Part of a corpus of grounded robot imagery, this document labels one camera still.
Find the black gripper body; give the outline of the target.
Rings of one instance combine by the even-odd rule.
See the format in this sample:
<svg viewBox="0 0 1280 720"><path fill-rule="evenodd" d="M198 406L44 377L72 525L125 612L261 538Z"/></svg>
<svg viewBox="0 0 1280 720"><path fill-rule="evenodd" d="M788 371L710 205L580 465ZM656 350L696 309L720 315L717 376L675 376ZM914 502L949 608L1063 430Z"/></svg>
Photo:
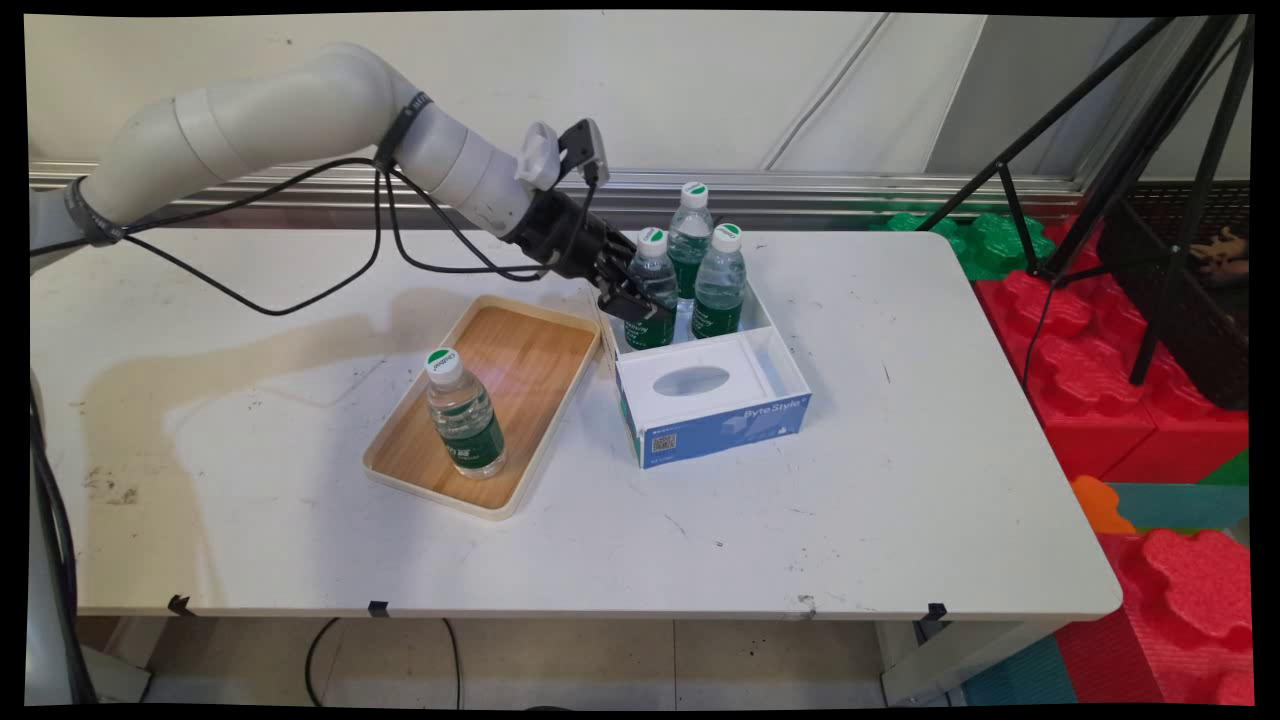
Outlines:
<svg viewBox="0 0 1280 720"><path fill-rule="evenodd" d="M536 191L527 211L503 241L564 278L596 284L600 274L628 268L608 259L608 231L616 229L567 193Z"/></svg>

